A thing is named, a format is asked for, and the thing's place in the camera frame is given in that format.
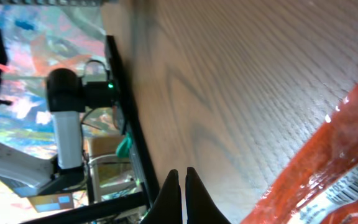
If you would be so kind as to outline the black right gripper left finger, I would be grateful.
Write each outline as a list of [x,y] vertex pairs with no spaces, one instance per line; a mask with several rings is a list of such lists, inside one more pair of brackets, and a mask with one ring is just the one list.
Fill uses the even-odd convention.
[[181,187],[178,171],[172,169],[140,224],[182,224]]

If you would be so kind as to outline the orange red candy wrapper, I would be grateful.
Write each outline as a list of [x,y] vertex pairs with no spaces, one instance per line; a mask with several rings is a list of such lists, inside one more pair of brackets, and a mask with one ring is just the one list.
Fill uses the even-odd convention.
[[358,84],[243,223],[358,223]]

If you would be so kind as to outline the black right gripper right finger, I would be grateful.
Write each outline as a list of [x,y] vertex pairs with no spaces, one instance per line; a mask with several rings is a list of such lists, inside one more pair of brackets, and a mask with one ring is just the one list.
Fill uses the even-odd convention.
[[187,224],[230,224],[213,202],[194,167],[187,167],[185,197]]

